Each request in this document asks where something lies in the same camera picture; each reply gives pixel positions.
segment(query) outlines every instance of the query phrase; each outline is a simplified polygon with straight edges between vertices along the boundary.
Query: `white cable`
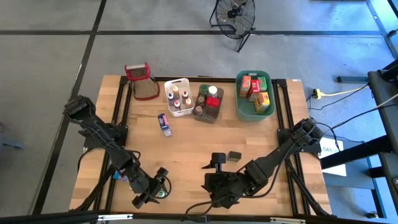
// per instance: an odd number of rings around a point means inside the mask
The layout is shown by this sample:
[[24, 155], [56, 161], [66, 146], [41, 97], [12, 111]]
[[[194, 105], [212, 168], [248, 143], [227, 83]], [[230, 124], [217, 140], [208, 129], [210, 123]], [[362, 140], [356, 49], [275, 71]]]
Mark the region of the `white cable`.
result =
[[345, 94], [345, 93], [351, 93], [351, 92], [354, 92], [354, 91], [356, 91], [356, 90], [360, 90], [361, 88], [362, 88], [362, 87], [356, 88], [356, 89], [354, 89], [354, 90], [342, 91], [342, 92], [339, 92], [339, 93], [330, 93], [330, 94], [321, 93], [321, 96], [337, 96], [337, 95], [341, 95], [341, 94]]
[[381, 107], [382, 105], [385, 105], [386, 103], [390, 102], [391, 100], [393, 100], [393, 99], [394, 99], [395, 97], [397, 97], [397, 96], [398, 96], [398, 93], [395, 94], [393, 97], [389, 98], [388, 100], [386, 100], [386, 101], [382, 102], [381, 104], [377, 105], [375, 108], [379, 108], [379, 107]]

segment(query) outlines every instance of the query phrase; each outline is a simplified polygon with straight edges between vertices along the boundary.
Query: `fan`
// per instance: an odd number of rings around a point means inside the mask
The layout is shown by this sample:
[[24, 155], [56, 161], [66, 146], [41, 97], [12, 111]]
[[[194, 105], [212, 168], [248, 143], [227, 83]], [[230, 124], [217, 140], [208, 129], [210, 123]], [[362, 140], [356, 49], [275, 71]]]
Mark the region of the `fan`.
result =
[[[229, 38], [242, 39], [238, 47], [238, 52], [240, 52], [251, 32], [256, 29], [253, 27], [256, 18], [255, 10], [254, 0], [217, 0], [209, 23], [212, 27], [218, 26]], [[216, 13], [217, 24], [211, 23], [214, 13]]]

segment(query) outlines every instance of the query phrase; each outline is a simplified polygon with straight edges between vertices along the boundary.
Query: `fan grille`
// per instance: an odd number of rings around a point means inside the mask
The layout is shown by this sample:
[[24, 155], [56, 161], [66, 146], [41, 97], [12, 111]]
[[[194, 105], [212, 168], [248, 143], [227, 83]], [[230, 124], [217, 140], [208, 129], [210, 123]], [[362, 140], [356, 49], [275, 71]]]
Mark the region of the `fan grille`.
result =
[[222, 33], [232, 39], [242, 39], [251, 31], [256, 5], [254, 0], [219, 0], [216, 20]]

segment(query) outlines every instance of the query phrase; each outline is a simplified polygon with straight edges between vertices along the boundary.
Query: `fan stand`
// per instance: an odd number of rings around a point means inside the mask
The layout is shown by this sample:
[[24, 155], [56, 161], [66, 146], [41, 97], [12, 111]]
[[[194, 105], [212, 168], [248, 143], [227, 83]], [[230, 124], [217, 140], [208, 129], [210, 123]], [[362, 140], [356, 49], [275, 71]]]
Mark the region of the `fan stand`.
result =
[[239, 52], [241, 51], [243, 45], [246, 43], [246, 41], [247, 41], [248, 38], [250, 37], [251, 32], [253, 32], [255, 29], [256, 29], [255, 27], [250, 28], [249, 33], [246, 34], [246, 38], [244, 38], [244, 37], [242, 38], [241, 43], [239, 44], [239, 48], [238, 48], [238, 50], [237, 50], [237, 53], [239, 53]]
[[[214, 7], [213, 12], [211, 13], [211, 16], [210, 16], [210, 19], [209, 19], [209, 23], [210, 23], [211, 27], [215, 27], [215, 26], [217, 26], [217, 27], [221, 27], [221, 26], [230, 26], [230, 25], [217, 25], [217, 24], [212, 24], [212, 23], [211, 23], [211, 19], [213, 18], [214, 13], [216, 12], [217, 5], [218, 5], [218, 2], [219, 2], [219, 1], [220, 1], [220, 0], [216, 0], [216, 6]], [[246, 34], [246, 38], [242, 37], [242, 40], [241, 40], [241, 43], [239, 44], [237, 53], [239, 53], [239, 52], [241, 51], [243, 45], [246, 43], [246, 41], [247, 41], [248, 38], [250, 37], [251, 32], [253, 32], [254, 30], [256, 30], [255, 27], [250, 28], [249, 33]]]

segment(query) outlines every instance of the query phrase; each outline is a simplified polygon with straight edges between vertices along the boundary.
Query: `small black cube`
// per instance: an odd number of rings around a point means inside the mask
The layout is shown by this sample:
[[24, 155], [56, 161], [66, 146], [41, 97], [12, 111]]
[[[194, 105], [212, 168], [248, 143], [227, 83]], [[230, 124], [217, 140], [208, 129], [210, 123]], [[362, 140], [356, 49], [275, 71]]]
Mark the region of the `small black cube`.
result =
[[233, 151], [230, 151], [226, 158], [226, 160], [232, 162], [238, 162], [240, 159], [242, 159], [242, 154], [240, 152], [233, 152]]

